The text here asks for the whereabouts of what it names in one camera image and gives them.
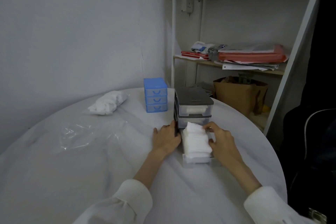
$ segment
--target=left hand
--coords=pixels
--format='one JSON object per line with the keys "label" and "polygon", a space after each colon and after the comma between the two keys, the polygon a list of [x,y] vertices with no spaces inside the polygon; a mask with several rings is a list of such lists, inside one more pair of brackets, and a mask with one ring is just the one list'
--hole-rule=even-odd
{"label": "left hand", "polygon": [[153,150],[152,153],[157,154],[162,160],[173,153],[181,142],[181,135],[175,136],[175,121],[170,125],[164,125],[158,131],[153,130]]}

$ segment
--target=red book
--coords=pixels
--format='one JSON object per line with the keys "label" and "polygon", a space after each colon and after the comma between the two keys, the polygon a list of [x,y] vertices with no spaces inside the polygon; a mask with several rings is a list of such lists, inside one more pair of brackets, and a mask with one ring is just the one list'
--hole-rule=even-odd
{"label": "red book", "polygon": [[186,56],[186,57],[192,57],[192,58],[196,58],[199,59],[200,56],[196,56],[196,55],[189,55],[189,54],[184,54],[182,53],[182,56]]}
{"label": "red book", "polygon": [[189,54],[189,55],[194,55],[194,56],[199,56],[199,57],[208,57],[208,54],[204,54],[204,53],[198,53],[198,52],[185,52],[182,51],[182,54]]}

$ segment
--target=yellow object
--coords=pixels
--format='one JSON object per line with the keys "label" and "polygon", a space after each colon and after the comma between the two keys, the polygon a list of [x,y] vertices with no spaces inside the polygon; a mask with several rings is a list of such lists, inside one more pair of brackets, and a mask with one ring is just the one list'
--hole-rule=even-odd
{"label": "yellow object", "polygon": [[262,107],[262,112],[269,112],[269,111],[271,111],[271,108],[268,107],[267,105],[264,105],[264,106]]}

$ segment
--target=blue plastic drawer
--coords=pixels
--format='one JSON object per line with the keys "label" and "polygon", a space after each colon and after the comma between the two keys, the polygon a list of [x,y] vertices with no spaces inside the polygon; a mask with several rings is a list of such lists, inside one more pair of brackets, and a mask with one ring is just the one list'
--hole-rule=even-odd
{"label": "blue plastic drawer", "polygon": [[167,96],[164,97],[146,97],[146,105],[166,104]]}
{"label": "blue plastic drawer", "polygon": [[163,105],[146,105],[146,112],[166,112],[168,104]]}
{"label": "blue plastic drawer", "polygon": [[145,89],[145,96],[146,97],[161,97],[161,96],[166,96],[166,95],[167,95],[167,88],[150,89],[150,90]]}

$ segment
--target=white table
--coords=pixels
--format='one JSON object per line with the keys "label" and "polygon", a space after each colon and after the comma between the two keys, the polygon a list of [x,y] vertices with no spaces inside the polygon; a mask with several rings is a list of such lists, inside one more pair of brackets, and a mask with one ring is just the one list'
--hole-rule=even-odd
{"label": "white table", "polygon": [[[161,113],[146,113],[143,88],[126,91],[129,99],[112,116],[83,114],[98,96],[83,100],[37,124],[0,156],[1,223],[72,223],[132,178],[151,148],[152,129],[173,119],[174,90],[168,89],[168,111]],[[214,101],[212,120],[231,131],[258,180],[286,201],[283,171],[266,137],[245,116]],[[62,130],[75,124],[97,129],[73,145],[87,146],[61,151]],[[186,169],[180,161],[175,152],[163,163],[145,223],[253,223],[243,207],[246,194],[224,167]]]}

